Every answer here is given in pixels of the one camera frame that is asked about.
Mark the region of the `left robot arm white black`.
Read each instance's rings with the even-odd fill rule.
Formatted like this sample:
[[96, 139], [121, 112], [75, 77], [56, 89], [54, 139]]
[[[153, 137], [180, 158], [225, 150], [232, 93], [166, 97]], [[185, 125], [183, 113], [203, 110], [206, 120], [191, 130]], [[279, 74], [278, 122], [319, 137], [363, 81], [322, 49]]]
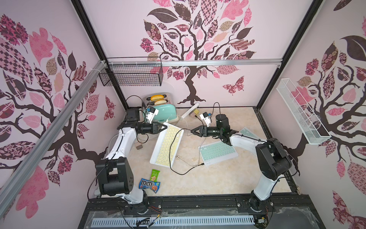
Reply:
[[144, 190], [134, 185], [134, 177], [128, 162], [128, 155], [138, 134], [156, 135], [165, 131], [167, 125], [152, 121], [140, 121], [138, 108], [126, 110], [122, 123], [118, 126], [118, 137], [109, 154], [96, 167], [99, 188], [94, 192], [98, 197], [121, 198], [139, 214], [148, 211], [149, 203]]

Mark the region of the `white power strip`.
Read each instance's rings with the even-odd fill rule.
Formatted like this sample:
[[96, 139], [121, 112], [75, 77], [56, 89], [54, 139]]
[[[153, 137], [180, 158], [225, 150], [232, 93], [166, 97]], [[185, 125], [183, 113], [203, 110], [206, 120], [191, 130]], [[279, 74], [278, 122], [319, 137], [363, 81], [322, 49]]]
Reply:
[[185, 119], [187, 116], [189, 116], [198, 106], [200, 105], [200, 103], [195, 103], [189, 110], [187, 110], [183, 115], [182, 115], [182, 119]]

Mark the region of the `yellow wireless keyboard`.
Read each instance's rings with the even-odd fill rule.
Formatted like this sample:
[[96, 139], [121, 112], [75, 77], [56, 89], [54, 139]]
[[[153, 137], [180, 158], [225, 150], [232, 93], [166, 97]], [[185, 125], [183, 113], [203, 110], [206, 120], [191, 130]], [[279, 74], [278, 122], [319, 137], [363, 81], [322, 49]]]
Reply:
[[163, 124], [167, 126], [167, 129], [158, 136], [150, 164], [169, 168], [174, 163], [184, 130], [167, 122]]

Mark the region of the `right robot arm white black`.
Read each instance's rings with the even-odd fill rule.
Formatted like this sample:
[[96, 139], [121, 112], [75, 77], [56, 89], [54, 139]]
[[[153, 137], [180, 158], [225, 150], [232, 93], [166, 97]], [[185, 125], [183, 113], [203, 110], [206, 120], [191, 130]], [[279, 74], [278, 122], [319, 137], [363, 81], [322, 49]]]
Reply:
[[285, 173], [292, 167], [288, 152], [276, 138], [262, 140], [240, 134], [229, 125], [229, 119], [224, 114], [215, 117], [216, 125], [198, 126], [191, 133], [199, 137], [215, 137], [231, 147], [238, 147], [256, 155], [261, 177], [250, 194], [248, 205], [251, 210], [261, 212], [266, 207], [272, 191]]

